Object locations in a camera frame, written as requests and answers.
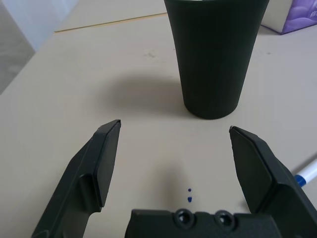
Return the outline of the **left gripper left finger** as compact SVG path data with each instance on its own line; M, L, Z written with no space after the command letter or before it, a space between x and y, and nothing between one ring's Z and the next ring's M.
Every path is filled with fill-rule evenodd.
M67 165L32 237L81 238L89 217L105 206L121 121L100 126Z

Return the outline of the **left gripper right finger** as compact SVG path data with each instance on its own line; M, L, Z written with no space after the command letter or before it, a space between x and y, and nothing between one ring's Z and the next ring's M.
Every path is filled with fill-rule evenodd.
M250 212L269 216L284 238L315 238L317 211L268 144L236 126L229 134L236 175Z

